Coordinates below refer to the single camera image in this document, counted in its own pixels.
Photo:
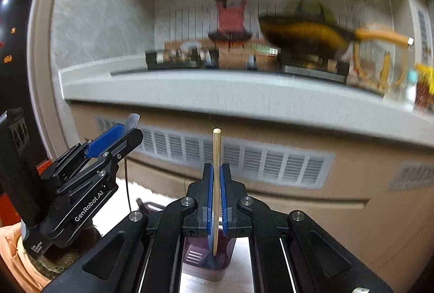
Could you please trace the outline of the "gloved left hand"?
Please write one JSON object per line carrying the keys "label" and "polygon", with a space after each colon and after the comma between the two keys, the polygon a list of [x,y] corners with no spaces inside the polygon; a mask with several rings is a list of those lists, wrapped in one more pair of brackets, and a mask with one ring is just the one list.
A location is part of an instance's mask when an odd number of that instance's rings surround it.
{"label": "gloved left hand", "polygon": [[33,259],[30,256],[29,260],[43,277],[51,281],[86,254],[100,239],[101,234],[93,222],[90,222],[80,232],[71,246],[59,248],[52,245],[38,259]]}

